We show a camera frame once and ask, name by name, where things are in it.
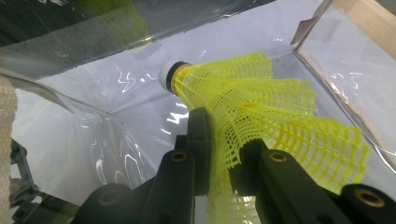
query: screw hole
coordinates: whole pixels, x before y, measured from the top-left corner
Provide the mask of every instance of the screw hole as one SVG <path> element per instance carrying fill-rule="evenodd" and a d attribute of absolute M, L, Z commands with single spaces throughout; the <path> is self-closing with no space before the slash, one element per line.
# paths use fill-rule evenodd
<path fill-rule="evenodd" d="M 316 219 L 317 219 L 317 221 L 318 221 L 320 224 L 333 224 L 333 223 L 334 223 L 334 221 L 332 220 L 332 218 L 329 217 L 328 215 L 325 215 L 325 214 L 318 214 L 318 215 L 316 216 Z"/>
<path fill-rule="evenodd" d="M 184 152 L 175 152 L 171 156 L 172 161 L 184 161 L 187 159 L 187 154 Z"/>
<path fill-rule="evenodd" d="M 120 200 L 120 194 L 114 189 L 103 192 L 98 199 L 99 204 L 101 204 L 102 206 L 113 205 L 119 200 Z"/>
<path fill-rule="evenodd" d="M 283 155 L 283 154 L 281 154 L 279 152 L 271 153 L 270 154 L 270 158 L 273 161 L 286 161 L 288 159 L 285 155 Z"/>
<path fill-rule="evenodd" d="M 363 202 L 369 206 L 372 206 L 372 207 L 385 206 L 384 200 L 368 189 L 356 189 L 355 195 L 361 202 Z"/>

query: yellow shuttlecock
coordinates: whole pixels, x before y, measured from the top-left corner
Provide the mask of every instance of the yellow shuttlecock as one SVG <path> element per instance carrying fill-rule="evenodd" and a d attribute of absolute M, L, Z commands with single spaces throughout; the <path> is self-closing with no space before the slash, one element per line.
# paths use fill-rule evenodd
<path fill-rule="evenodd" d="M 289 152 L 323 188 L 338 192 L 359 182 L 369 146 L 361 130 L 335 119 L 318 118 L 308 81 L 273 79 L 265 53 L 190 65 L 168 63 L 160 83 L 189 110 L 204 106 L 211 117 L 212 152 L 209 221 L 259 222 L 254 197 L 232 192 L 228 169 L 240 163 L 239 150 L 262 139 L 268 148 Z"/>

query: transparent plastic wall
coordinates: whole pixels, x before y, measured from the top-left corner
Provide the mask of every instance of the transparent plastic wall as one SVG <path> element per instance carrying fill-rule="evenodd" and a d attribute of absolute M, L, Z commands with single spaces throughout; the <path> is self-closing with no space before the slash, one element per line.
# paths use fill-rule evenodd
<path fill-rule="evenodd" d="M 0 64 L 52 76 L 272 1 L 0 1 Z"/>
<path fill-rule="evenodd" d="M 396 16 L 376 1 L 335 0 L 297 55 L 349 119 L 363 128 L 375 156 L 365 181 L 395 197 Z"/>

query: black plastic part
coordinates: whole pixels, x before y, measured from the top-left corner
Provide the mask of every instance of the black plastic part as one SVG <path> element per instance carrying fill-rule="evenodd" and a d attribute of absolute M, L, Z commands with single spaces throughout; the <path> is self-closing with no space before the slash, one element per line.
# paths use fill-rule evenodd
<path fill-rule="evenodd" d="M 123 185 L 108 184 L 94 191 L 81 206 L 73 224 L 129 223 L 134 212 L 128 211 L 134 200 L 132 191 Z"/>
<path fill-rule="evenodd" d="M 178 135 L 175 150 L 188 150 L 195 157 L 195 195 L 209 192 L 210 154 L 213 147 L 209 116 L 204 107 L 189 114 L 187 135 Z"/>
<path fill-rule="evenodd" d="M 72 224 L 139 223 L 154 178 L 134 190 L 108 184 L 94 191 L 81 206 Z"/>
<path fill-rule="evenodd" d="M 339 205 L 354 223 L 396 223 L 396 202 L 380 190 L 369 186 L 344 186 Z"/>
<path fill-rule="evenodd" d="M 275 224 L 284 223 L 280 213 L 280 209 L 271 195 L 271 192 L 265 186 L 262 180 L 259 181 L 256 195 L 256 211 L 262 223 Z"/>
<path fill-rule="evenodd" d="M 21 178 L 11 178 L 9 185 L 10 207 L 32 201 L 39 193 L 26 160 L 27 150 L 16 141 L 11 142 L 11 164 L 17 164 Z"/>
<path fill-rule="evenodd" d="M 175 74 L 176 70 L 183 64 L 185 64 L 185 63 L 184 62 L 175 63 L 174 65 L 172 65 L 171 69 L 169 69 L 168 74 L 166 74 L 166 89 L 168 89 L 172 93 L 174 93 L 172 91 L 172 78 L 173 78 L 173 75 Z"/>
<path fill-rule="evenodd" d="M 194 166 L 189 151 L 173 150 L 163 156 L 139 223 L 193 223 Z"/>
<path fill-rule="evenodd" d="M 323 192 L 326 193 L 326 195 L 337 205 L 339 206 L 340 203 L 340 195 L 329 191 L 328 189 L 325 188 L 321 188 L 323 190 Z"/>
<path fill-rule="evenodd" d="M 261 180 L 259 161 L 262 151 L 268 149 L 261 139 L 246 143 L 239 150 L 241 164 L 229 170 L 233 192 L 239 196 L 253 196 L 257 194 Z"/>
<path fill-rule="evenodd" d="M 40 204 L 23 202 L 14 213 L 14 223 L 69 223 L 78 210 L 78 206 L 55 198 L 46 193 L 40 193 Z"/>
<path fill-rule="evenodd" d="M 263 186 L 259 195 L 271 195 L 272 205 L 276 205 L 282 217 L 280 222 L 272 223 L 351 223 L 289 153 L 264 150 L 260 173 Z M 256 206 L 268 206 L 265 200 L 258 197 Z"/>

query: white surface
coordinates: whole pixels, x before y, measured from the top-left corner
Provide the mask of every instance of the white surface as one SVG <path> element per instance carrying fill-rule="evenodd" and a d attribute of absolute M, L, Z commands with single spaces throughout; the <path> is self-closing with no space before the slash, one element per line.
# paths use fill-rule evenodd
<path fill-rule="evenodd" d="M 275 77 L 311 80 L 318 91 L 318 113 L 350 123 L 289 46 L 299 21 L 309 19 L 319 4 L 278 0 L 40 80 L 97 110 L 68 102 L 76 109 L 70 114 L 19 91 L 13 137 L 28 149 L 37 185 L 81 204 L 105 183 L 133 188 L 153 175 L 163 154 L 173 149 L 177 134 L 186 133 L 186 106 L 158 82 L 160 68 L 170 60 L 195 64 L 266 51 L 274 59 Z M 374 169 L 369 183 L 392 193 L 394 176 L 375 155 L 370 165 Z M 199 206 L 197 211 L 196 223 L 205 223 L 205 209 Z"/>

